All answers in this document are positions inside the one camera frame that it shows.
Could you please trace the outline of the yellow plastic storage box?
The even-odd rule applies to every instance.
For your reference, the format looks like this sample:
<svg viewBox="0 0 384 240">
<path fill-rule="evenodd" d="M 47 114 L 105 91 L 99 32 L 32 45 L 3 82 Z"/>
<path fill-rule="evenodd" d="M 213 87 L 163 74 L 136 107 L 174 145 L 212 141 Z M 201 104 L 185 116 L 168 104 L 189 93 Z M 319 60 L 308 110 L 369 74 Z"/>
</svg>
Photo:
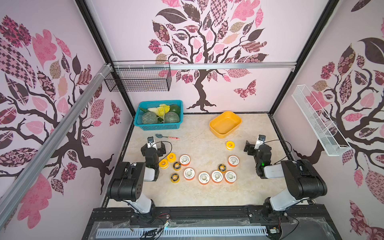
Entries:
<svg viewBox="0 0 384 240">
<path fill-rule="evenodd" d="M 242 119 L 231 111 L 226 111 L 210 121 L 210 131 L 218 138 L 224 139 L 242 124 Z"/>
</svg>

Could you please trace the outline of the green round melon left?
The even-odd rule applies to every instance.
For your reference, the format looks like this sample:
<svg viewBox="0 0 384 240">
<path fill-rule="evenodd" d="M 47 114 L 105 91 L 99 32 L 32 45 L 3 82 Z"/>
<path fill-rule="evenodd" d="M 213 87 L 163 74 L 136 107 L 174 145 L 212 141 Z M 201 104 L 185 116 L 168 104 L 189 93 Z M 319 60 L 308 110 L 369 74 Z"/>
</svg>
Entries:
<svg viewBox="0 0 384 240">
<path fill-rule="evenodd" d="M 142 115 L 143 125 L 152 125 L 158 123 L 158 116 L 153 112 L 146 112 Z"/>
</svg>

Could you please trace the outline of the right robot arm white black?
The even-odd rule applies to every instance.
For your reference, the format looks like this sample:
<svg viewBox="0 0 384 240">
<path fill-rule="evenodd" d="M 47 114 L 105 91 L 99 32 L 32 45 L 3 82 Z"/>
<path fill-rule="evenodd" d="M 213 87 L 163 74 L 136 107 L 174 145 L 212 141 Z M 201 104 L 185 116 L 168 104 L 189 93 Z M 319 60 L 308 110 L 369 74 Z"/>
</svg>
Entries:
<svg viewBox="0 0 384 240">
<path fill-rule="evenodd" d="M 246 141 L 244 152 L 252 156 L 256 173 L 261 179 L 285 179 L 287 187 L 273 197 L 265 199 L 261 214 L 268 217 L 274 212 L 284 212 L 305 200 L 325 196 L 327 185 L 313 165 L 306 159 L 282 160 L 273 165 L 272 148 L 263 140 L 255 144 Z"/>
</svg>

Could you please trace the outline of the black yellow tape roll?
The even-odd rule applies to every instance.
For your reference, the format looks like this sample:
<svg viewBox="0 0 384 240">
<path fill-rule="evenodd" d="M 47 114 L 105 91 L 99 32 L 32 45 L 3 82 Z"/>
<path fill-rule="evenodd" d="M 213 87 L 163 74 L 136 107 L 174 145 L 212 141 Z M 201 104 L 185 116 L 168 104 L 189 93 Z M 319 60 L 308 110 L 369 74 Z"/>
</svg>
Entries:
<svg viewBox="0 0 384 240">
<path fill-rule="evenodd" d="M 179 171 L 181 168 L 182 168 L 182 165 L 181 165 L 180 162 L 174 162 L 174 163 L 173 163 L 173 169 L 174 169 L 175 171 Z"/>
<path fill-rule="evenodd" d="M 221 173 L 226 173 L 227 172 L 227 166 L 225 164 L 219 164 L 218 165 L 218 171 L 220 171 Z"/>
<path fill-rule="evenodd" d="M 172 173 L 170 180 L 172 183 L 178 183 L 180 181 L 180 176 L 177 173 Z"/>
</svg>

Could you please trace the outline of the yellow tape roll upper left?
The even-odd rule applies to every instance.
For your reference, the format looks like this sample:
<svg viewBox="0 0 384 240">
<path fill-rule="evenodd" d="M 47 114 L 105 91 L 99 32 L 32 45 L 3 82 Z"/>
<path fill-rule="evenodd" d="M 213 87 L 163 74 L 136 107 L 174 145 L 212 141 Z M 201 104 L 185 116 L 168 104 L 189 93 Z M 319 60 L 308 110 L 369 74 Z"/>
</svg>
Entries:
<svg viewBox="0 0 384 240">
<path fill-rule="evenodd" d="M 175 153 L 169 153 L 167 156 L 167 161 L 169 163 L 174 163 L 177 160 Z"/>
</svg>

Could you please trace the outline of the yellow white cabbage toy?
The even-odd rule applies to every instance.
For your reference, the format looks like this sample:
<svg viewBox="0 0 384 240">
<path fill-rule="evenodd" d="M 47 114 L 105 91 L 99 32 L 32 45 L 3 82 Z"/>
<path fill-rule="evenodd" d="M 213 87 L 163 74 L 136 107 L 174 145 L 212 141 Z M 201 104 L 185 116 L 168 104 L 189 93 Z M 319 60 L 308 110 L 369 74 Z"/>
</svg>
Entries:
<svg viewBox="0 0 384 240">
<path fill-rule="evenodd" d="M 170 106 L 166 104 L 160 104 L 156 108 L 148 108 L 149 112 L 155 113 L 158 117 L 163 117 L 170 110 Z"/>
</svg>

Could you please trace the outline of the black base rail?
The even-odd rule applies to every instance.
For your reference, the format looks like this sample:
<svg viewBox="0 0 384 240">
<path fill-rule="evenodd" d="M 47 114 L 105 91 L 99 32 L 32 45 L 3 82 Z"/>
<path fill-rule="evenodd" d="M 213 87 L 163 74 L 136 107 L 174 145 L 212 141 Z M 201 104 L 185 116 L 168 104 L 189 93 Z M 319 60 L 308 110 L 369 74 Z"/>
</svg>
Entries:
<svg viewBox="0 0 384 240">
<path fill-rule="evenodd" d="M 157 216 L 170 215 L 171 220 L 223 220 L 246 219 L 251 223 L 263 224 L 263 218 L 258 215 L 261 206 L 216 206 L 216 207 L 156 207 L 152 217 L 140 217 L 132 208 L 97 208 L 93 209 L 82 239 L 88 240 L 95 222 L 130 222 L 132 224 L 151 225 Z M 331 227 L 331 233 L 336 240 L 341 236 L 324 205 L 296 205 L 288 209 L 288 215 L 298 218 L 325 218 Z"/>
</svg>

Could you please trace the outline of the yellow tape roll upper right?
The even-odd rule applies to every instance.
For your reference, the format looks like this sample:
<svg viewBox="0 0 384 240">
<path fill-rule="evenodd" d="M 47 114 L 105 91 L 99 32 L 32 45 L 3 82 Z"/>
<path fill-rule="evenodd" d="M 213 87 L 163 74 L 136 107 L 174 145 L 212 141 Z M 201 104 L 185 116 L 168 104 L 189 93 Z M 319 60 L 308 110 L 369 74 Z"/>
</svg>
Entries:
<svg viewBox="0 0 384 240">
<path fill-rule="evenodd" d="M 235 143 L 233 142 L 233 141 L 227 141 L 226 142 L 226 148 L 227 148 L 227 150 L 233 150 L 234 148 L 235 148 Z"/>
</svg>

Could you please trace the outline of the green round melon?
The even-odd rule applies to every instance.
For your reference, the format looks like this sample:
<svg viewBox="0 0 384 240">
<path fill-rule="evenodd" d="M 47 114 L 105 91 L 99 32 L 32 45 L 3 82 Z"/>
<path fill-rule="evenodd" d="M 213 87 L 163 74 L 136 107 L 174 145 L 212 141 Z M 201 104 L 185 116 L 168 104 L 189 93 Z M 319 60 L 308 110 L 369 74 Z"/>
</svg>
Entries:
<svg viewBox="0 0 384 240">
<path fill-rule="evenodd" d="M 146 112 L 142 115 L 143 125 L 152 125 L 158 123 L 158 116 L 153 112 Z"/>
<path fill-rule="evenodd" d="M 164 115 L 164 123 L 166 124 L 179 123 L 179 122 L 180 122 L 180 117 L 175 112 L 170 111 Z"/>
</svg>

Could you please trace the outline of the green round melon right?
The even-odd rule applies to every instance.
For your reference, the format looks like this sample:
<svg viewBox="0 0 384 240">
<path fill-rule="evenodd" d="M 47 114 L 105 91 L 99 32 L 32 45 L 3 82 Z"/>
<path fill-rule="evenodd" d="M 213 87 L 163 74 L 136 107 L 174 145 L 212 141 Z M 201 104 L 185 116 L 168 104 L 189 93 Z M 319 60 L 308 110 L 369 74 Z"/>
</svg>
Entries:
<svg viewBox="0 0 384 240">
<path fill-rule="evenodd" d="M 179 123 L 179 122 L 180 122 L 180 117 L 175 112 L 170 111 L 164 115 L 164 123 L 166 124 Z"/>
</svg>

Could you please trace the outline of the yellow tape roll far left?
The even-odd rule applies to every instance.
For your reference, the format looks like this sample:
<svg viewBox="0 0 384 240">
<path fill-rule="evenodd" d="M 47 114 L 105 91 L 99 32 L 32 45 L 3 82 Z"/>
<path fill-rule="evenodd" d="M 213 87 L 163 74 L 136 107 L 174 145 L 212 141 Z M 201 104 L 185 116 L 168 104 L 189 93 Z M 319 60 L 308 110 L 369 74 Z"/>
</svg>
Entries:
<svg viewBox="0 0 384 240">
<path fill-rule="evenodd" d="M 163 159 L 163 160 L 161 160 L 161 161 L 159 162 L 159 167 L 160 167 L 161 169 L 167 169 L 168 166 L 169 166 L 169 162 L 168 162 L 167 159 Z"/>
</svg>

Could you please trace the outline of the black yellow tape roll right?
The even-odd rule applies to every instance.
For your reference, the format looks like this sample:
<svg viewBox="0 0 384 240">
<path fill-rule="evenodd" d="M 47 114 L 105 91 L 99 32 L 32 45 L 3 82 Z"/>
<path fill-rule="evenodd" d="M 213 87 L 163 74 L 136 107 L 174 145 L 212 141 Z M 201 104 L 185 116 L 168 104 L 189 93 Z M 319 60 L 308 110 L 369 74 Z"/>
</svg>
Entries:
<svg viewBox="0 0 384 240">
<path fill-rule="evenodd" d="M 221 173 L 226 173 L 227 172 L 227 166 L 225 164 L 219 164 L 218 165 L 218 171 L 220 171 Z"/>
</svg>

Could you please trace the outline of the orange white tape roll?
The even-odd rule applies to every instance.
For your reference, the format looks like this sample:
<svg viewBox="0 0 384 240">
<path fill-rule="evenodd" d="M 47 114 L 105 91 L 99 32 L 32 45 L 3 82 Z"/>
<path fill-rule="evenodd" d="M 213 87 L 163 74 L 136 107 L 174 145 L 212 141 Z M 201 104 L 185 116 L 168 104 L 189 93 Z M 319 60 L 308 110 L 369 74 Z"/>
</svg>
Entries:
<svg viewBox="0 0 384 240">
<path fill-rule="evenodd" d="M 179 162 L 181 163 L 182 166 L 188 166 L 191 162 L 191 158 L 189 155 L 182 155 L 179 158 Z"/>
<path fill-rule="evenodd" d="M 213 171 L 211 174 L 211 179 L 214 183 L 221 183 L 223 181 L 223 178 L 223 173 L 218 170 Z"/>
<path fill-rule="evenodd" d="M 195 178 L 196 176 L 196 172 L 193 168 L 186 168 L 184 170 L 184 178 L 187 180 L 187 181 L 191 181 Z"/>
<path fill-rule="evenodd" d="M 226 171 L 224 174 L 224 179 L 227 183 L 233 184 L 237 180 L 237 174 L 234 171 Z"/>
<path fill-rule="evenodd" d="M 200 172 L 198 176 L 199 183 L 201 185 L 207 185 L 210 182 L 210 174 L 207 172 Z"/>
<path fill-rule="evenodd" d="M 231 167 L 237 167 L 240 163 L 240 159 L 235 156 L 235 155 L 231 155 L 229 156 L 228 158 L 228 164 L 231 166 Z"/>
</svg>

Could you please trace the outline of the teal plastic basket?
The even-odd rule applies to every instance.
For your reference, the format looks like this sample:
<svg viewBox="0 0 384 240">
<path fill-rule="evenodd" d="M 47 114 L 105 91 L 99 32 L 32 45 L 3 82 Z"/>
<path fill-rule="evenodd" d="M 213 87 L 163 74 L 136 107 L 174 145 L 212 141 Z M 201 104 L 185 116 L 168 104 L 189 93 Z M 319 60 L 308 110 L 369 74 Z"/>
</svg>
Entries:
<svg viewBox="0 0 384 240">
<path fill-rule="evenodd" d="M 134 125 L 144 131 L 175 130 L 180 128 L 183 114 L 181 100 L 141 102 Z"/>
</svg>

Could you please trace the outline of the dark green avocado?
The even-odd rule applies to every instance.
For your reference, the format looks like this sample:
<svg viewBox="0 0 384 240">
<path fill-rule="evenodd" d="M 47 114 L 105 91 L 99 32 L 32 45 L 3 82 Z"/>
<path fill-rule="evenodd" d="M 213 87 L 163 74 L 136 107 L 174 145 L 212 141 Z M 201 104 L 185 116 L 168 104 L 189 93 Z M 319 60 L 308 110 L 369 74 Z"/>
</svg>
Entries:
<svg viewBox="0 0 384 240">
<path fill-rule="evenodd" d="M 178 105 L 170 105 L 169 112 L 176 113 L 178 116 L 181 114 L 181 108 Z"/>
</svg>

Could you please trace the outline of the black yellow tape roll middle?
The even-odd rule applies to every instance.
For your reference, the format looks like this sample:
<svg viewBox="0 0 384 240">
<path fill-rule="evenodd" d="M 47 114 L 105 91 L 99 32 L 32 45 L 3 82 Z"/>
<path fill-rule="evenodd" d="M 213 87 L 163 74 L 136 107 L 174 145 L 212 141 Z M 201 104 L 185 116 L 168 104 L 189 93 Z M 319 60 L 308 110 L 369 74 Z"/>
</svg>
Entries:
<svg viewBox="0 0 384 240">
<path fill-rule="evenodd" d="M 181 168 L 182 168 L 182 165 L 181 165 L 180 162 L 174 162 L 174 163 L 173 163 L 173 169 L 174 169 L 175 171 L 179 171 Z"/>
</svg>

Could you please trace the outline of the black yellow tape roll lower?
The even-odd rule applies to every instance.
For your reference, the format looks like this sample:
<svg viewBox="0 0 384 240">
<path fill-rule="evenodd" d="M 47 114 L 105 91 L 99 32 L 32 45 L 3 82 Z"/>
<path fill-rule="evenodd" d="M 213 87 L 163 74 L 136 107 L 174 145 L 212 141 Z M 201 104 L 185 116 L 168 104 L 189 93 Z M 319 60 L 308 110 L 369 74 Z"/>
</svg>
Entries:
<svg viewBox="0 0 384 240">
<path fill-rule="evenodd" d="M 172 183 L 178 183 L 180 181 L 180 176 L 177 173 L 172 173 L 170 180 Z"/>
</svg>

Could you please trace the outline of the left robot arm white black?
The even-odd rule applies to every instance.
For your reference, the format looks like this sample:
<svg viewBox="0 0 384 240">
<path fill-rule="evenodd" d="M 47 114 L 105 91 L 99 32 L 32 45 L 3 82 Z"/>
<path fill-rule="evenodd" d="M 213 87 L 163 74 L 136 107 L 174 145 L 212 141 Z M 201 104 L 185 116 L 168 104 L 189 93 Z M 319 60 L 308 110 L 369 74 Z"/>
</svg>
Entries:
<svg viewBox="0 0 384 240">
<path fill-rule="evenodd" d="M 155 143 L 149 138 L 141 148 L 144 162 L 117 164 L 107 187 L 107 197 L 116 202 L 127 203 L 138 214 L 153 215 L 155 203 L 142 193 L 144 182 L 155 182 L 160 173 L 160 157 L 166 154 L 163 142 Z"/>
</svg>

